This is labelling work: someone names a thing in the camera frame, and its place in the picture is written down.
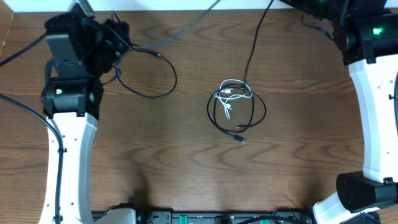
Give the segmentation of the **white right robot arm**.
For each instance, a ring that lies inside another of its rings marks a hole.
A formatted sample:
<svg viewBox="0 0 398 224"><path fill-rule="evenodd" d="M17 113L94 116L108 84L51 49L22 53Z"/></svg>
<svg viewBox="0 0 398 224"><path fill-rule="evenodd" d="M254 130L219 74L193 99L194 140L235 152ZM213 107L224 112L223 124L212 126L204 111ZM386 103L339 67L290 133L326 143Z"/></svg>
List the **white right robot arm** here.
<svg viewBox="0 0 398 224"><path fill-rule="evenodd" d="M397 14L382 0L289 0L333 25L358 97L364 137L361 171L336 178L336 191L315 203L305 223L375 223L397 204Z"/></svg>

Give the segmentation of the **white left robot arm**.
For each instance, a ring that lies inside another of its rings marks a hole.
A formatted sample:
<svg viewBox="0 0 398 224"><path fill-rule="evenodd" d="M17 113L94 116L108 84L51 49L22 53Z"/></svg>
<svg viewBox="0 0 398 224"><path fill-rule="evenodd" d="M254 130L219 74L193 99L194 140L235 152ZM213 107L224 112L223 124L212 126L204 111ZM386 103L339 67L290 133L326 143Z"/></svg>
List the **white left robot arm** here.
<svg viewBox="0 0 398 224"><path fill-rule="evenodd" d="M65 13L45 23L53 58L41 94L50 123L49 164L40 223L93 223L91 152L103 85L100 77L130 48L127 22Z"/></svg>

